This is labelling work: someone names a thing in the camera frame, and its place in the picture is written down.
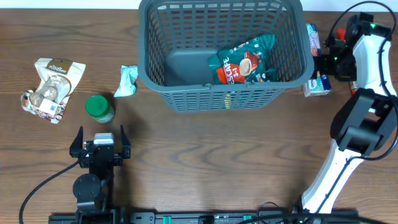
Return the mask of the green lidded jar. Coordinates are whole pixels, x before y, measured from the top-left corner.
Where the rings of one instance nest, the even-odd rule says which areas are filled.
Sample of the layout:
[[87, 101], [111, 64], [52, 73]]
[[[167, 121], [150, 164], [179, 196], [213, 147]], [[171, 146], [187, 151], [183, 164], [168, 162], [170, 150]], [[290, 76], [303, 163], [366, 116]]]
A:
[[89, 97], [85, 103], [86, 112], [99, 123], [110, 122], [115, 115], [114, 108], [101, 95]]

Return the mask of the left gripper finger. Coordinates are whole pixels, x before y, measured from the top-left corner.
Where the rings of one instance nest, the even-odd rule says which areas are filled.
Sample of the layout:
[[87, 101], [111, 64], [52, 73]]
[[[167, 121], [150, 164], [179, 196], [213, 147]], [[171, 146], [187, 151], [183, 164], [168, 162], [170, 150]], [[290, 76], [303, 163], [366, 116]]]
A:
[[124, 127], [123, 125], [120, 126], [121, 130], [121, 145], [122, 145], [122, 157], [124, 159], [130, 159], [131, 158], [131, 143], [129, 142], [127, 136], [125, 135], [124, 132]]
[[83, 127], [80, 126], [76, 138], [73, 140], [70, 146], [70, 155], [72, 158], [79, 158], [83, 152]]

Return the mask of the green Nescafe coffee bag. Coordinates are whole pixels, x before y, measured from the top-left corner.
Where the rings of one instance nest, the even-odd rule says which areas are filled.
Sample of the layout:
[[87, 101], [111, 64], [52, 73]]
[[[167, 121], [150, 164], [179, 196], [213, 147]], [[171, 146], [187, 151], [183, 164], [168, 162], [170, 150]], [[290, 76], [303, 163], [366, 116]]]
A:
[[276, 82], [277, 71], [270, 66], [275, 35], [264, 34], [231, 48], [219, 50], [208, 58], [217, 85]]

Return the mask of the Kleenex tissue pack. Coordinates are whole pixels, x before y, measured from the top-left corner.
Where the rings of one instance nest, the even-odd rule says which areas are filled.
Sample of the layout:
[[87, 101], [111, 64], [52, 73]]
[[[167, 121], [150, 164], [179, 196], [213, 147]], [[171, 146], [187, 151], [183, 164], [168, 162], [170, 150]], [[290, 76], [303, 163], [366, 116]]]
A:
[[315, 24], [306, 24], [306, 28], [310, 41], [310, 50], [314, 60], [314, 71], [309, 81], [303, 85], [303, 92], [305, 97], [327, 95], [331, 92], [332, 88], [329, 78], [320, 72], [317, 64], [322, 54], [317, 27]]

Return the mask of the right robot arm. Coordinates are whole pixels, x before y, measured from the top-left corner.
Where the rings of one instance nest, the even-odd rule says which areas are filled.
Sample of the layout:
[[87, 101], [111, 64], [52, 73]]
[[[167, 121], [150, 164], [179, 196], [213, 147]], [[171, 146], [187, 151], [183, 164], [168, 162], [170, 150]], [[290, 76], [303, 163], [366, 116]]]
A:
[[371, 14], [351, 16], [329, 49], [314, 59], [317, 71], [343, 82], [356, 82], [352, 97], [333, 118], [330, 151], [311, 186], [301, 196], [309, 213], [331, 213], [354, 170], [370, 161], [397, 126], [397, 96], [391, 83], [389, 49], [393, 28], [374, 23]]

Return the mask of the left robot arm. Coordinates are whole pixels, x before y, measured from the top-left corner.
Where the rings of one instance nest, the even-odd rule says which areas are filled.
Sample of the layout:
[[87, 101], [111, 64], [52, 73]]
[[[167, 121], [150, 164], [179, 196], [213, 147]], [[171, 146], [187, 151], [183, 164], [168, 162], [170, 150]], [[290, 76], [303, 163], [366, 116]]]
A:
[[77, 208], [85, 213], [105, 212], [111, 205], [113, 196], [114, 167], [121, 166], [123, 160], [131, 157], [131, 143], [120, 127], [121, 152], [114, 150], [112, 133], [97, 133], [92, 141], [83, 142], [83, 128], [70, 146], [70, 155], [78, 159], [81, 168], [89, 169], [73, 184], [73, 194]]

